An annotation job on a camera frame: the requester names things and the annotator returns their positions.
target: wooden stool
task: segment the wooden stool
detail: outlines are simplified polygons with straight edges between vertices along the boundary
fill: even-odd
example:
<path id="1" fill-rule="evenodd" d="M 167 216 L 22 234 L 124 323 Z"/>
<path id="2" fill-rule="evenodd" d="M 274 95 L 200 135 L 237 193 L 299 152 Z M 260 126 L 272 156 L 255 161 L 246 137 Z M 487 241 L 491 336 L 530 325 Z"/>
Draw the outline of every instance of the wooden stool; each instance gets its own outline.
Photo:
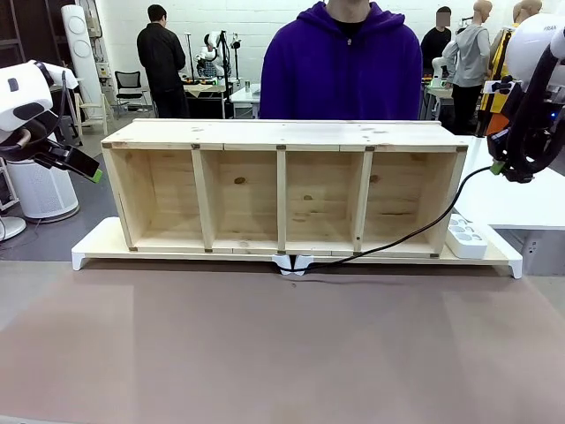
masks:
<path id="1" fill-rule="evenodd" d="M 79 128 L 79 136 L 82 137 L 82 128 L 85 126 L 102 124 L 104 129 L 104 135 L 108 135 L 108 121 L 112 124 L 115 130 L 117 130 L 116 123 L 114 122 L 114 112 L 108 103 L 108 99 L 105 94 L 101 95 L 100 103 L 84 103 L 80 94 L 75 93 L 75 108 L 77 111 L 77 128 Z M 89 117 L 86 109 L 102 109 L 101 117 Z M 80 116 L 80 110 L 84 110 L 86 120 L 82 121 Z"/>

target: hood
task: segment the hood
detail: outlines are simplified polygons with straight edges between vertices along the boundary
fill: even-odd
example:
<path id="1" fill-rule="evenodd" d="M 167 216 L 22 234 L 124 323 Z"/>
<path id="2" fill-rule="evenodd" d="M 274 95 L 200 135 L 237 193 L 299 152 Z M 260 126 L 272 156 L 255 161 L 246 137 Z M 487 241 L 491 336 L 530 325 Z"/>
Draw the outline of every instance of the hood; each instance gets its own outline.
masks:
<path id="1" fill-rule="evenodd" d="M 332 17 L 329 16 L 326 11 L 324 2 L 318 2 L 307 11 L 300 13 L 298 20 L 302 20 L 330 33 L 341 33 Z M 376 3 L 371 3 L 371 11 L 358 35 L 386 33 L 401 27 L 403 24 L 404 15 L 394 14 L 390 11 L 382 11 Z"/>
<path id="2" fill-rule="evenodd" d="M 471 24 L 466 27 L 465 30 L 456 37 L 459 49 L 462 51 L 470 50 L 477 40 L 478 33 L 481 31 L 486 31 L 486 28 L 476 24 Z"/>

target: black pants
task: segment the black pants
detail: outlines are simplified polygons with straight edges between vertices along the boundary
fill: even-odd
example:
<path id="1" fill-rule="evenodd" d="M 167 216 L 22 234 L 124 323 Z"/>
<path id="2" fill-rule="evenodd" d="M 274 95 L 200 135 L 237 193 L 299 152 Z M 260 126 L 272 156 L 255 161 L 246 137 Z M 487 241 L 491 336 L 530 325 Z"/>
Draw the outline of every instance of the black pants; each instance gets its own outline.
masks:
<path id="1" fill-rule="evenodd" d="M 157 106 L 157 117 L 167 118 L 189 118 L 188 101 L 185 90 L 182 87 L 165 93 L 152 93 L 153 101 Z"/>
<path id="2" fill-rule="evenodd" d="M 456 110 L 456 121 L 453 132 L 457 135 L 465 135 L 469 131 L 469 121 L 473 118 L 477 109 L 477 101 L 483 86 L 459 87 L 453 85 L 453 104 Z"/>

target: white brick wall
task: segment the white brick wall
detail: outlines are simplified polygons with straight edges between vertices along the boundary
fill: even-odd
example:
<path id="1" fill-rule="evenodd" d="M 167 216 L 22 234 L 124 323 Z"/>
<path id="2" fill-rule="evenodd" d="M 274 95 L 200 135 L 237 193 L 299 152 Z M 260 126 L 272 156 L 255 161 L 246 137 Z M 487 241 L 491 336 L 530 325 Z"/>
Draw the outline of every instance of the white brick wall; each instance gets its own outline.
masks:
<path id="1" fill-rule="evenodd" d="M 404 13 L 406 24 L 421 40 L 434 26 L 434 11 L 439 7 L 447 5 L 451 8 L 452 28 L 456 29 L 461 18 L 472 15 L 474 1 L 380 0 L 377 3 L 382 9 Z M 493 0 L 493 13 L 486 23 L 491 40 L 502 25 L 511 23 L 516 1 Z M 204 35 L 210 31 L 226 30 L 229 39 L 233 33 L 238 33 L 243 40 L 238 52 L 240 76 L 259 81 L 263 57 L 273 35 L 315 0 L 98 0 L 97 3 L 114 71 L 142 70 L 136 48 L 137 35 L 147 24 L 147 7 L 160 3 L 169 14 L 168 28 L 177 33 L 187 57 L 184 32 L 192 33 L 193 54 L 200 51 Z M 558 3 L 559 0 L 545 0 L 544 11 L 553 11 Z"/>

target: person in gray hoodie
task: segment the person in gray hoodie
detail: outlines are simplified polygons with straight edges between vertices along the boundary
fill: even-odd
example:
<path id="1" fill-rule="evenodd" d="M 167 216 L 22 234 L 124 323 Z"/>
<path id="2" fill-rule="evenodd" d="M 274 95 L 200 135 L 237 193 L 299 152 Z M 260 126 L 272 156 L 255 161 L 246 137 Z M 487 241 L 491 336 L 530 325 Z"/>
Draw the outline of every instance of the person in gray hoodie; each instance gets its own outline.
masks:
<path id="1" fill-rule="evenodd" d="M 469 121 L 477 108 L 478 97 L 485 84 L 490 58 L 488 30 L 482 25 L 490 16 L 493 4 L 487 0 L 478 0 L 473 6 L 472 23 L 456 37 L 456 42 L 443 50 L 448 60 L 448 84 L 453 85 L 453 102 L 456 120 L 453 132 L 465 135 Z M 457 55 L 459 62 L 456 68 Z"/>

